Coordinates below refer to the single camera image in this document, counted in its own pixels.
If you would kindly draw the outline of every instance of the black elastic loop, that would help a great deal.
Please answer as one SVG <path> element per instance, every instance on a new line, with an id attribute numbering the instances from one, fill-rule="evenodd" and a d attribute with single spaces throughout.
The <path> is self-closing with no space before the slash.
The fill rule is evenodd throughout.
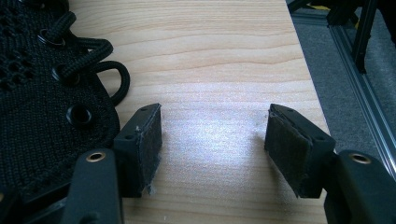
<path id="1" fill-rule="evenodd" d="M 62 75 L 65 78 L 73 77 L 84 68 L 99 63 L 113 51 L 113 46 L 105 39 L 78 38 L 78 44 L 82 48 L 92 50 L 62 69 Z"/>
<path id="2" fill-rule="evenodd" d="M 98 63 L 93 68 L 93 71 L 100 73 L 109 69 L 117 69 L 121 76 L 120 88 L 116 91 L 116 93 L 114 93 L 114 95 L 110 97 L 111 102 L 114 106 L 116 106 L 122 101 L 123 98 L 125 98 L 126 94 L 128 93 L 131 78 L 129 76 L 128 69 L 122 63 L 114 61 Z"/>

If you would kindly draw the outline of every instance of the gray carpet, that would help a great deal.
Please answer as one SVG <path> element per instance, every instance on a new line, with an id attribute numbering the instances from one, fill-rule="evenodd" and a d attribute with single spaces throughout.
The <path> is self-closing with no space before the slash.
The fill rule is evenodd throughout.
<path id="1" fill-rule="evenodd" d="M 326 15 L 327 11 L 300 9 L 298 13 Z M 329 28 L 294 21 L 329 130 L 337 142 L 336 150 L 356 149 L 380 160 Z M 347 29 L 351 39 L 354 38 L 356 30 Z M 392 130 L 396 130 L 396 117 L 393 116 L 396 111 L 395 56 L 390 34 L 381 14 L 377 13 L 367 49 L 366 70 Z"/>

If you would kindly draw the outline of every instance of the screw hole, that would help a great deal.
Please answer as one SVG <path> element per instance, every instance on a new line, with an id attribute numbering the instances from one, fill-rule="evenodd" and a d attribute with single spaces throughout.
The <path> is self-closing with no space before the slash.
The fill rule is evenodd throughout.
<path id="1" fill-rule="evenodd" d="M 349 157 L 353 161 L 361 163 L 361 164 L 370 164 L 371 163 L 371 160 L 369 158 L 367 158 L 361 154 L 358 154 L 358 153 L 349 154 Z"/>
<path id="2" fill-rule="evenodd" d="M 105 156 L 106 156 L 105 152 L 94 152 L 91 155 L 89 155 L 86 160 L 89 162 L 97 162 L 104 159 Z"/>

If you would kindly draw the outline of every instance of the black foam block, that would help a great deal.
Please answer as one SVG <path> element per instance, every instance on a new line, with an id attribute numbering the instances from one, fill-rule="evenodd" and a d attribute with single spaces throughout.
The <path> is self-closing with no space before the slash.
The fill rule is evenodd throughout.
<path id="1" fill-rule="evenodd" d="M 296 196 L 320 196 L 320 171 L 332 157 L 334 146 L 329 135 L 297 111 L 270 106 L 264 148 Z"/>

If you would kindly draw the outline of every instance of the light wood surface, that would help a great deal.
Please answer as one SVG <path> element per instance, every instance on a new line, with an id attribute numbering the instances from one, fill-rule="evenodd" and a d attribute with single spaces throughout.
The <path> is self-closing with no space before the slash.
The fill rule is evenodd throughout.
<path id="1" fill-rule="evenodd" d="M 124 199 L 126 223 L 326 223 L 323 197 L 296 199 L 264 152 L 271 103 L 327 131 L 284 0 L 70 1 L 77 36 L 105 38 L 131 89 L 121 126 L 162 104 L 154 192 Z M 119 75 L 100 74 L 108 92 Z"/>

